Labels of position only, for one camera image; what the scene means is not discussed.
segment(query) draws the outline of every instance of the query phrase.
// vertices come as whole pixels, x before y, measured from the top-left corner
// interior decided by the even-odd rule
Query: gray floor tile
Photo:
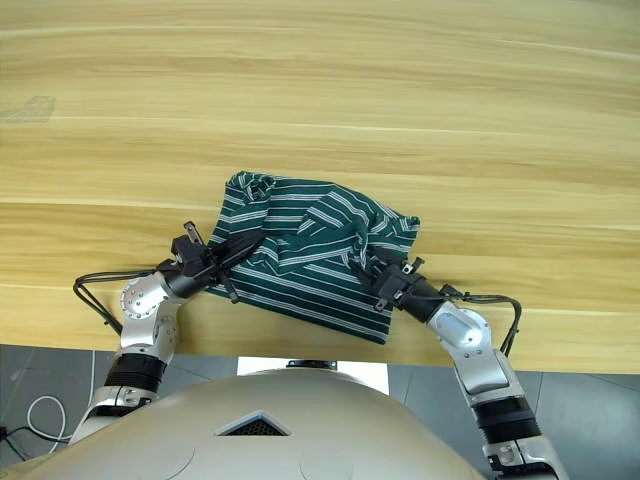
[[[64,405],[67,417],[65,434],[72,433],[87,407],[90,373],[91,355],[88,351],[35,349],[22,381],[7,405],[3,424],[8,428],[26,425],[31,402],[41,395],[52,395]],[[61,424],[60,411],[52,401],[43,400],[34,407],[32,421],[41,430],[57,434]],[[51,443],[24,431],[18,432],[15,440],[30,456],[46,453],[51,447]]]
[[[413,367],[409,365],[387,365],[389,376],[389,395],[404,403],[407,399],[409,381]]]
[[[640,478],[640,393],[590,375],[545,373],[538,422],[570,478]]]
[[[3,425],[5,413],[24,378],[33,352],[33,347],[0,345],[0,423]]]
[[[235,377],[238,370],[238,358],[176,354],[171,361],[171,366],[192,375],[214,380]]]
[[[605,382],[615,383],[621,387],[630,388],[640,392],[640,375],[591,375]]]
[[[158,395],[160,398],[164,398],[172,393],[175,393],[183,388],[190,387],[197,383],[208,382],[209,380],[199,375],[193,375],[183,370],[174,368],[173,366],[167,367],[162,377],[162,383],[158,389]]]

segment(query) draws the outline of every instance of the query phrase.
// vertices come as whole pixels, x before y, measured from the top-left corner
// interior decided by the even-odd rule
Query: white cable
[[[96,351],[92,350],[91,351],[91,382],[90,382],[90,388],[89,388],[89,401],[87,402],[87,407],[91,405],[91,401],[93,400],[93,388],[94,388],[95,376],[96,376],[95,371],[96,371]],[[58,409],[60,410],[60,414],[62,416],[62,424],[60,425],[60,432],[58,433],[58,435],[51,435],[49,433],[43,432],[42,430],[39,430],[38,428],[36,428],[35,425],[33,425],[33,423],[31,422],[31,412],[33,411],[33,407],[35,407],[42,400],[51,400],[58,406]],[[34,432],[36,432],[38,435],[42,435],[43,437],[48,438],[49,440],[55,440],[56,443],[53,444],[53,446],[51,447],[48,453],[54,452],[56,447],[60,444],[59,443],[60,440],[69,440],[72,437],[72,435],[66,435],[66,436],[64,435],[64,430],[67,427],[67,413],[64,410],[64,405],[60,400],[58,400],[56,397],[52,395],[43,395],[41,397],[36,398],[33,402],[31,402],[31,405],[29,405],[29,409],[27,410],[27,425],[29,425],[29,428]]]

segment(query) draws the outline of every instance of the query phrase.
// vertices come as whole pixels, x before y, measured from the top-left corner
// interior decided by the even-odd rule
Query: clothing
[[[231,271],[243,302],[384,344],[392,307],[374,310],[377,298],[349,260],[378,275],[382,265],[367,247],[406,258],[419,228],[417,217],[331,182],[240,172],[226,184],[209,244],[262,229],[262,245]],[[227,296],[222,286],[209,291]]]

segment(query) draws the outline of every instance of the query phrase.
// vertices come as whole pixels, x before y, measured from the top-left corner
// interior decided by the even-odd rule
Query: black cable
[[[13,453],[15,453],[16,455],[18,455],[18,456],[20,457],[20,459],[21,459],[23,462],[26,462],[26,461],[28,460],[28,458],[27,458],[27,457],[25,457],[24,455],[22,455],[22,453],[20,453],[20,451],[15,447],[15,445],[14,445],[13,443],[11,443],[11,440],[9,440],[9,439],[8,439],[8,438],[6,438],[6,437],[5,437],[5,438],[3,438],[3,440],[4,440],[5,442],[7,442],[7,445],[9,445],[9,448],[10,448],[11,450],[13,450]]]
[[[504,337],[502,341],[502,345],[500,345],[500,351],[504,354],[505,357],[509,356],[511,352],[511,347],[513,346],[513,341],[516,338],[518,333],[518,325],[520,324],[520,317],[522,316],[522,305],[515,298],[507,297],[505,295],[472,295],[469,292],[459,292],[450,285],[445,285],[443,290],[448,293],[443,295],[437,295],[432,297],[427,296],[417,296],[411,295],[412,298],[417,300],[460,300],[462,302],[468,303],[476,303],[476,304],[492,304],[492,303],[510,303],[513,307],[513,321],[511,322],[511,327],[509,327],[509,331],[507,335]]]
[[[118,322],[109,310],[98,300],[86,287],[88,283],[118,282],[123,280],[133,280],[135,278],[151,275],[155,269],[145,270],[128,270],[120,272],[96,272],[88,273],[76,278],[73,283],[73,293],[87,304],[92,310],[104,319],[104,324],[109,325],[120,335],[122,333],[122,324]]]

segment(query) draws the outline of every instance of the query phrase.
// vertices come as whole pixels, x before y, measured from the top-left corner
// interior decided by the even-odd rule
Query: vent grille
[[[280,431],[276,426],[269,423],[264,418],[258,418],[240,427],[228,431],[224,435],[229,436],[278,436],[285,437],[286,433]]]

